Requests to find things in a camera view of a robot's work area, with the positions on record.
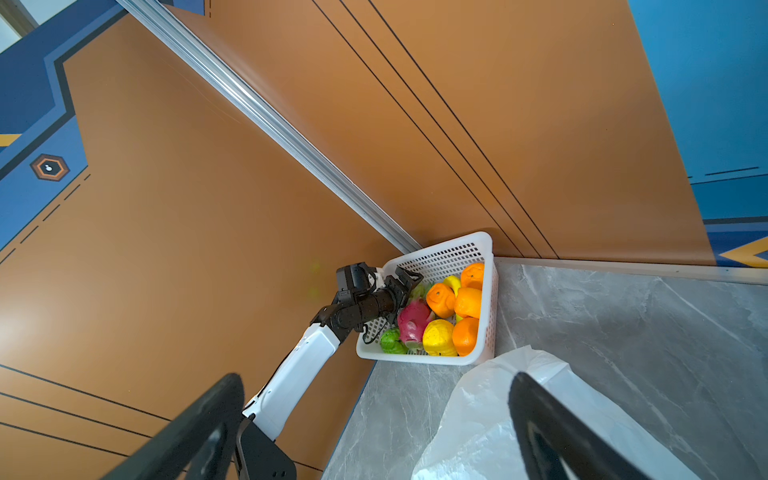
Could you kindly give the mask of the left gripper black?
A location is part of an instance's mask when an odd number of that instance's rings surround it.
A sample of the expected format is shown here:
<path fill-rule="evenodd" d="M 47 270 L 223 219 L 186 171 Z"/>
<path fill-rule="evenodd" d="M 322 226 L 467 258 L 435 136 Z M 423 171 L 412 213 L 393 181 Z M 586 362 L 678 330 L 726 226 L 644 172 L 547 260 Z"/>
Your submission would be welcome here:
<path fill-rule="evenodd" d="M 422 282 L 423 275 L 398 266 L 394 275 L 386 276 L 385 287 L 379 290 L 370 286 L 368 272 L 365 280 L 368 289 L 359 295 L 361 324 L 396 315 L 407 304 L 411 288 Z"/>

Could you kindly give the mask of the small green fruit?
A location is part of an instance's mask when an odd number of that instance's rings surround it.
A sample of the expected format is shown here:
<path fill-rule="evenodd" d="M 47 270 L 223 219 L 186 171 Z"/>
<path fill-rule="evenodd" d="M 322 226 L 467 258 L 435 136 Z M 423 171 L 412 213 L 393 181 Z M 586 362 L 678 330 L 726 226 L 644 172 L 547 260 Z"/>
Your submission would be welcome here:
<path fill-rule="evenodd" d="M 425 282 L 425 281 L 420 282 L 411 291 L 409 299 L 411 301 L 426 300 L 426 296 L 430 288 L 431 288 L 431 284 L 429 282 Z"/>

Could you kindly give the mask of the pink dragon fruit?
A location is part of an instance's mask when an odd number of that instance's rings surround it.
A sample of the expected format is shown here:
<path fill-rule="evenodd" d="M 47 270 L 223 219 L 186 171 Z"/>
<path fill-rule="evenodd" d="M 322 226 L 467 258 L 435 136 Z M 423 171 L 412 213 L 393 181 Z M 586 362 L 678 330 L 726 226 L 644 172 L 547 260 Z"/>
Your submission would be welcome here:
<path fill-rule="evenodd" d="M 426 327 L 434 319 L 435 315 L 425 300 L 411 302 L 397 318 L 400 341 L 410 350 L 420 349 Z"/>

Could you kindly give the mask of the orange tangerine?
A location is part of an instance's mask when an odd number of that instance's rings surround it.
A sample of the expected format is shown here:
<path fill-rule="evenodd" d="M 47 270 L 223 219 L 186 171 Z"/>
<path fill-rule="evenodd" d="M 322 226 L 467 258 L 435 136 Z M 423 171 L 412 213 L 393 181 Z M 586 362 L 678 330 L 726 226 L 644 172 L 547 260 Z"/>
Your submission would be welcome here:
<path fill-rule="evenodd" d="M 456 295 L 444 283 L 434 284 L 426 295 L 426 302 L 437 318 L 449 319 L 455 314 Z"/>
<path fill-rule="evenodd" d="M 460 280 L 462 288 L 472 288 L 481 290 L 484 283 L 485 265 L 483 263 L 473 263 L 464 268 Z"/>
<path fill-rule="evenodd" d="M 452 342 L 459 356 L 468 356 L 474 350 L 478 341 L 478 330 L 479 320 L 473 317 L 464 317 L 454 326 Z"/>

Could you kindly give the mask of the orange persimmon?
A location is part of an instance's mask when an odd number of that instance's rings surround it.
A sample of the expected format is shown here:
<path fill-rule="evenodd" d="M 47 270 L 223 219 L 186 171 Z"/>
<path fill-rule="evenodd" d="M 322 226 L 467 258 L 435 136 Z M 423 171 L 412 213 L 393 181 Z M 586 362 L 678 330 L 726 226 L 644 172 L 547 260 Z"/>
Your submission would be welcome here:
<path fill-rule="evenodd" d="M 482 297 L 483 293 L 481 290 L 461 288 L 456 296 L 455 314 L 461 318 L 479 319 L 482 311 Z"/>

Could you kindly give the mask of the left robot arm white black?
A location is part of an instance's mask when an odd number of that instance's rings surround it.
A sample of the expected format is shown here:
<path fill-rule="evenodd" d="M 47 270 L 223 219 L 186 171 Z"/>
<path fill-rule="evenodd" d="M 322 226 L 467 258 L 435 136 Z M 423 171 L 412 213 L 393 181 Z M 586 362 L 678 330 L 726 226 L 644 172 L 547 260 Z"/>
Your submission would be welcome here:
<path fill-rule="evenodd" d="M 339 346 L 365 324 L 396 319 L 423 275 L 397 267 L 392 275 L 357 263 L 336 271 L 338 290 L 301 340 L 242 411 L 234 464 L 240 479 L 294 479 L 296 465 L 275 444 L 299 400 Z"/>

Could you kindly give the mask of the white plastic bag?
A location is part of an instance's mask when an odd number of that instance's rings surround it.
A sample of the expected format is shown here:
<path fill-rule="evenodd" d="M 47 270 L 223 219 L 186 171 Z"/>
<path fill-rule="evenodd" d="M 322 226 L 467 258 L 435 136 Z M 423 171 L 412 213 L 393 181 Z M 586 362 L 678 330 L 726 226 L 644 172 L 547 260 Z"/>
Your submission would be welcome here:
<path fill-rule="evenodd" d="M 692 479 L 569 364 L 529 346 L 465 374 L 415 479 Z"/>

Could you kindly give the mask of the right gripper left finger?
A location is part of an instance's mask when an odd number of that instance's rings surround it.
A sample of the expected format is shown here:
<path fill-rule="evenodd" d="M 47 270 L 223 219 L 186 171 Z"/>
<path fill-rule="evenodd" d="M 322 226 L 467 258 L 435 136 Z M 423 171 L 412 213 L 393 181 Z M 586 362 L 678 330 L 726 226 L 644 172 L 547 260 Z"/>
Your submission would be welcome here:
<path fill-rule="evenodd" d="M 107 479 L 224 479 L 242 419 L 244 387 L 224 375 Z"/>

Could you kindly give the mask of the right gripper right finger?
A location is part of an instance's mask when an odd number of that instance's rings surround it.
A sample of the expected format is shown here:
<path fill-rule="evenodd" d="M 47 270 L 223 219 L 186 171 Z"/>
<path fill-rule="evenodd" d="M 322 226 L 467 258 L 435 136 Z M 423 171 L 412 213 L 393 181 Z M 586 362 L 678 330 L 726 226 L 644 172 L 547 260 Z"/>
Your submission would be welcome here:
<path fill-rule="evenodd" d="M 525 372 L 512 380 L 508 406 L 530 479 L 645 479 Z"/>

